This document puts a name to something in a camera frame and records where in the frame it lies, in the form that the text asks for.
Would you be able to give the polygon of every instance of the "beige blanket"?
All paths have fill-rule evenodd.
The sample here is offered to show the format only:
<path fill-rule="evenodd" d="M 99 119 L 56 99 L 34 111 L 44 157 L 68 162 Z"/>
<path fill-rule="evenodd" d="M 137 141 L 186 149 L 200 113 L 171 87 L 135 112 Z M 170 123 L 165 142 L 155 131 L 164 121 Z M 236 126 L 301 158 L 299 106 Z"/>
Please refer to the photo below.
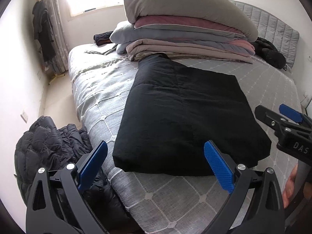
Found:
<path fill-rule="evenodd" d="M 138 61 L 146 56 L 149 56 L 151 54 L 156 54 L 156 53 L 159 53 L 159 52 L 142 51 L 135 55 L 132 55 L 131 61 Z M 209 57 L 209 56 L 196 55 L 196 54 L 179 54 L 179 53 L 170 53 L 170 52 L 162 52 L 162 53 L 166 54 L 172 60 L 175 60 L 175 59 L 211 59 L 211 60 L 222 60 L 222 61 L 235 61 L 233 59 L 223 59 L 223 58 Z"/>
<path fill-rule="evenodd" d="M 185 54 L 185 56 L 181 55 L 181 57 L 179 58 L 185 58 L 186 56 L 189 56 L 191 54 L 206 59 L 214 57 L 226 60 L 239 60 L 252 63 L 252 59 L 250 57 L 234 54 L 229 51 L 220 50 L 214 47 L 201 46 L 191 43 L 173 43 L 163 40 L 151 40 L 151 39 L 137 40 L 129 44 L 126 50 L 130 61 L 138 60 L 136 56 L 140 52 L 151 51 L 151 54 L 158 52 Z"/>

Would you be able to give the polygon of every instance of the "mattress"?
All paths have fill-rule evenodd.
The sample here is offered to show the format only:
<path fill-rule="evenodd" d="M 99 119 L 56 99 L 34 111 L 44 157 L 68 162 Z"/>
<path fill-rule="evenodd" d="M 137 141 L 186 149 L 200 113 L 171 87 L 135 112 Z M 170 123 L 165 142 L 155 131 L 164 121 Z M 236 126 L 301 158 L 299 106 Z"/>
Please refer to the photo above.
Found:
<path fill-rule="evenodd" d="M 77 117 L 86 126 L 93 147 L 101 140 L 107 142 L 109 153 L 103 164 L 104 171 L 126 210 L 146 233 L 201 233 L 228 196 L 214 176 L 125 173 L 114 166 L 114 142 L 138 63 L 116 52 L 84 53 L 86 50 L 104 52 L 110 45 L 101 48 L 94 44 L 81 45 L 70 52 L 69 72 Z M 189 67 L 235 75 L 252 111 L 257 105 L 264 105 L 278 112 L 280 104 L 300 111 L 291 76 L 259 57 L 252 59 L 253 64 L 211 59 L 176 61 Z M 279 151 L 273 130 L 259 124 L 272 140 L 272 148 L 270 156 L 259 161 L 255 169 L 263 171 L 273 167 L 283 189 L 297 159 Z M 249 190 L 233 226 L 241 223 L 252 193 Z"/>

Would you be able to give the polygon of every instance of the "curtain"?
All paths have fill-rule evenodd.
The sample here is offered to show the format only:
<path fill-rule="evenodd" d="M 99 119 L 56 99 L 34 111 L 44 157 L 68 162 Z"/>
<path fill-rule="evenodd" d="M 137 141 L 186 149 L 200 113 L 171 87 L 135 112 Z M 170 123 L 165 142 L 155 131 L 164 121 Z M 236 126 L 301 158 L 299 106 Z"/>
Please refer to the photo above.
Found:
<path fill-rule="evenodd" d="M 49 66 L 56 74 L 61 74 L 68 70 L 68 44 L 64 37 L 64 29 L 60 17 L 58 0 L 42 0 L 48 10 L 54 42 L 52 43 L 56 56 L 49 61 Z"/>

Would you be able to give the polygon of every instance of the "black folded blanket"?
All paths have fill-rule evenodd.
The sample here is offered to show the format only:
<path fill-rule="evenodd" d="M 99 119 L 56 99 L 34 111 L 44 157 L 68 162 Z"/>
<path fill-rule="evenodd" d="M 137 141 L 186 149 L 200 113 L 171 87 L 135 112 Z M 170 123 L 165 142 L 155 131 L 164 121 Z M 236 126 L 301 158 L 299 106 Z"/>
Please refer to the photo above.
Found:
<path fill-rule="evenodd" d="M 115 166 L 126 172 L 213 175 L 203 153 L 208 140 L 247 167 L 270 153 L 271 141 L 235 76 L 186 67 L 165 54 L 143 58 L 115 142 Z"/>

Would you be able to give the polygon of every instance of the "black down jacket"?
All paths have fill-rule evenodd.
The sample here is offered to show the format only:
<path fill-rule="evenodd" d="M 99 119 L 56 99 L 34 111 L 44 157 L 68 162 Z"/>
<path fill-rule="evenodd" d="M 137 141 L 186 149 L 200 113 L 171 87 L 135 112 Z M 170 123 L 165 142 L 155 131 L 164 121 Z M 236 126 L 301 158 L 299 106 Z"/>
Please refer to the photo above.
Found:
<path fill-rule="evenodd" d="M 77 130 L 74 124 L 57 129 L 51 117 L 41 116 L 19 139 L 15 150 L 17 182 L 25 204 L 38 168 L 59 170 L 69 162 L 77 163 L 83 154 L 91 151 L 92 146 L 84 129 Z M 69 207 L 66 207 L 65 194 L 62 189 L 58 192 L 66 210 Z M 107 230 L 118 229 L 133 221 L 103 172 L 98 174 L 83 196 Z M 65 214 L 75 226 L 71 213 Z"/>
<path fill-rule="evenodd" d="M 255 54 L 263 58 L 268 64 L 278 69 L 284 68 L 286 59 L 271 42 L 258 37 L 251 44 L 255 47 Z"/>

